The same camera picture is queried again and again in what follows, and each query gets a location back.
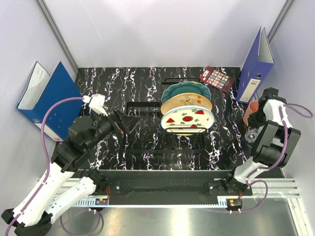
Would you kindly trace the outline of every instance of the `purple binder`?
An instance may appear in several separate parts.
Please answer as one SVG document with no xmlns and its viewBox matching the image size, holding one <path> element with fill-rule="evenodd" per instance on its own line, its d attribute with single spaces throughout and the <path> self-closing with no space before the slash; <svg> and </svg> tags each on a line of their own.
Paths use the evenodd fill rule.
<svg viewBox="0 0 315 236">
<path fill-rule="evenodd" d="M 265 28 L 259 29 L 250 53 L 242 68 L 237 101 L 249 103 L 268 75 L 274 59 L 270 50 Z"/>
</svg>

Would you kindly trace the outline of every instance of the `plate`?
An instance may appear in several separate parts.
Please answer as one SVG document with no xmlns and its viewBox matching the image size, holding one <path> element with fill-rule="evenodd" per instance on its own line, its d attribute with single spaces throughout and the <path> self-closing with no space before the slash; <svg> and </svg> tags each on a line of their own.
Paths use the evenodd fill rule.
<svg viewBox="0 0 315 236">
<path fill-rule="evenodd" d="M 202 83 L 188 81 L 188 82 L 180 82 L 168 87 L 162 95 L 161 101 L 162 103 L 166 102 L 168 99 L 175 97 L 181 93 L 197 93 L 206 97 L 209 101 L 211 100 L 211 93 L 207 86 Z"/>
<path fill-rule="evenodd" d="M 174 108 L 191 105 L 203 107 L 209 111 L 212 110 L 212 103 L 206 97 L 197 93 L 182 93 L 163 103 L 161 106 L 161 112 L 162 114 L 165 114 Z"/>
<path fill-rule="evenodd" d="M 163 115 L 161 126 L 163 129 L 168 129 L 167 132 L 204 132 L 204 129 L 185 129 L 185 127 L 203 127 L 209 129 L 215 121 L 215 117 L 211 111 L 200 106 L 183 106 L 174 108 Z"/>
</svg>

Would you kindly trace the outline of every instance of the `marble pattern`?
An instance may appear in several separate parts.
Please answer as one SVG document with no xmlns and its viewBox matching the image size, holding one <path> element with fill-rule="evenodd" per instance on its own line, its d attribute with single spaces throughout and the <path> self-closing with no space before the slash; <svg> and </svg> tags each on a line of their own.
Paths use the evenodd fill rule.
<svg viewBox="0 0 315 236">
<path fill-rule="evenodd" d="M 208 86 L 212 94 L 215 124 L 206 136 L 206 152 L 199 154 L 126 154 L 119 153 L 117 135 L 108 135 L 89 159 L 91 168 L 121 170 L 230 170 L 243 164 L 249 157 L 250 146 L 244 139 L 242 121 L 246 105 L 236 101 L 240 68 L 216 67 L 236 78 L 228 93 Z M 80 68 L 76 84 L 83 95 L 105 95 L 105 109 L 126 111 L 129 101 L 160 101 L 166 78 L 199 78 L 204 67 L 137 67 L 137 68 Z M 82 115 L 94 116 L 87 106 Z M 154 108 L 135 108 L 130 115 L 141 117 L 135 130 L 127 138 L 126 149 L 168 149 L 170 140 L 161 133 L 160 117 Z M 189 136 L 179 136 L 176 148 L 192 145 Z"/>
</svg>

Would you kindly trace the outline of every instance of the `pink cup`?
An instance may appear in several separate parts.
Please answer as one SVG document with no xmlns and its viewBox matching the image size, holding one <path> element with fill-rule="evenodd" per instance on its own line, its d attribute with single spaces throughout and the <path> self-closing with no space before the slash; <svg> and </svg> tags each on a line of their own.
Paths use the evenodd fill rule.
<svg viewBox="0 0 315 236">
<path fill-rule="evenodd" d="M 250 116 L 250 114 L 253 114 L 254 112 L 257 112 L 257 111 L 258 111 L 258 101 L 257 100 L 251 101 L 243 116 L 243 121 L 246 125 L 248 125 L 248 117 Z"/>
</svg>

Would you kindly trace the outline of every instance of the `black wire dish rack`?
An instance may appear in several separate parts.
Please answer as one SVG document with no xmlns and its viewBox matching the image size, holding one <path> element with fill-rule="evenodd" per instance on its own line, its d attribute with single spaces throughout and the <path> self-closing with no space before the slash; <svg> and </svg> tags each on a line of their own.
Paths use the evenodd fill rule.
<svg viewBox="0 0 315 236">
<path fill-rule="evenodd" d="M 170 85 L 185 81 L 200 82 L 196 78 L 168 78 L 161 82 L 160 97 Z M 200 127 L 185 127 L 185 129 L 203 129 L 204 132 L 181 131 L 181 128 L 161 127 L 161 102 L 127 102 L 126 114 L 140 116 L 141 120 L 135 130 L 129 135 L 124 134 L 121 151 L 125 154 L 186 154 L 203 153 L 206 151 L 205 137 L 209 130 Z"/>
</svg>

